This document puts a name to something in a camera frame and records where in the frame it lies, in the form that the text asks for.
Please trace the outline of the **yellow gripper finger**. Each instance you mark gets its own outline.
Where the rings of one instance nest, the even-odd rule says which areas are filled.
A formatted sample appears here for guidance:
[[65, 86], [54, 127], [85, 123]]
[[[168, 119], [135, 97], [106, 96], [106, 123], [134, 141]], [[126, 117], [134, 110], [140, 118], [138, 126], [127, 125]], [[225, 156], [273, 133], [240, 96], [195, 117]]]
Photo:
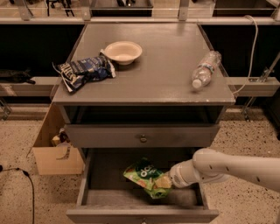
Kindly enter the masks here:
[[169, 172], [166, 172], [162, 176], [156, 178], [154, 182], [157, 185], [157, 187], [167, 188], [167, 189], [172, 187], [172, 181], [169, 177]]

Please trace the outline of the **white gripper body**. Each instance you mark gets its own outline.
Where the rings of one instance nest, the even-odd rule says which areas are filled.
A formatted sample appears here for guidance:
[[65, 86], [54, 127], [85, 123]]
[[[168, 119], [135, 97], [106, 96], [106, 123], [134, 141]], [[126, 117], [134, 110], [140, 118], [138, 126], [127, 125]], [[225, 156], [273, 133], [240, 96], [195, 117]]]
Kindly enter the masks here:
[[192, 160], [175, 164], [169, 171], [169, 177], [177, 188], [188, 187], [202, 181], [201, 174], [194, 167]]

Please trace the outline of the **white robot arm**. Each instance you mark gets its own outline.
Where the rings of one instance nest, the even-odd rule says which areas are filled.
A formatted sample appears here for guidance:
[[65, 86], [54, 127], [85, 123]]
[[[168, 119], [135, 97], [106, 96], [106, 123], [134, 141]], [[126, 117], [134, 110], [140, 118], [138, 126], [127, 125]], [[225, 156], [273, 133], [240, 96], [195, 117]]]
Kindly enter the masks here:
[[158, 187], [188, 187], [194, 183], [217, 183], [228, 176], [280, 192], [280, 158], [232, 156], [217, 150], [197, 150], [192, 159], [175, 164], [155, 180]]

